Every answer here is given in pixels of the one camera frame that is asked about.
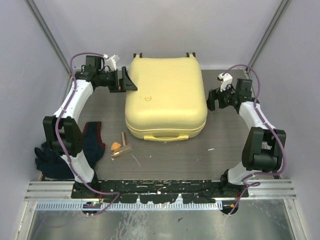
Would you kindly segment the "yellow hard-shell suitcase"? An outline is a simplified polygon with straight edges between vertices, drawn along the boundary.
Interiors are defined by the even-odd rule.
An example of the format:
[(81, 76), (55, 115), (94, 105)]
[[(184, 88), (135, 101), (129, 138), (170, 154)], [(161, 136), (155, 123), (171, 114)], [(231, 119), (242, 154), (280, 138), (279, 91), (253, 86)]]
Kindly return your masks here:
[(194, 138), (203, 130), (208, 109), (194, 52), (176, 58), (136, 55), (128, 75), (137, 90), (126, 92), (124, 116), (134, 137), (174, 142)]

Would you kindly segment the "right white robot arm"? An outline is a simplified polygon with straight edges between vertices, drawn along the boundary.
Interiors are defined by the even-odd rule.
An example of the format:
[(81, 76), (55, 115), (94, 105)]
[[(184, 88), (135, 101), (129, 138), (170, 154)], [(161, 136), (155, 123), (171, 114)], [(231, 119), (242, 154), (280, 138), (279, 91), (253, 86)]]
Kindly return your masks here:
[(284, 162), (286, 132), (275, 128), (262, 113), (261, 106), (252, 94), (252, 80), (237, 79), (232, 84), (231, 75), (219, 75), (220, 87), (210, 90), (207, 108), (214, 111), (232, 106), (245, 121), (249, 133), (244, 144), (241, 161), (227, 169), (220, 182), (207, 189), (207, 195), (234, 197), (245, 193), (249, 187), (257, 187), (259, 182), (249, 180), (257, 175), (280, 175)]

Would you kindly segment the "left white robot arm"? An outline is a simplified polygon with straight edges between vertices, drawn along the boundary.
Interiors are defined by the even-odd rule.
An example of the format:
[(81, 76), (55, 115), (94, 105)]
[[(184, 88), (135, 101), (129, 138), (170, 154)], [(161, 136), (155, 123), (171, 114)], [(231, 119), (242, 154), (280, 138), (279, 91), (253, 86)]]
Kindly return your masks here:
[(126, 67), (118, 77), (118, 55), (84, 52), (85, 64), (76, 71), (69, 62), (71, 88), (62, 105), (52, 116), (45, 116), (42, 124), (51, 150), (60, 154), (71, 170), (77, 189), (88, 198), (102, 195), (97, 174), (89, 165), (83, 148), (84, 136), (78, 126), (80, 114), (89, 97), (98, 87), (107, 87), (110, 93), (137, 91)]

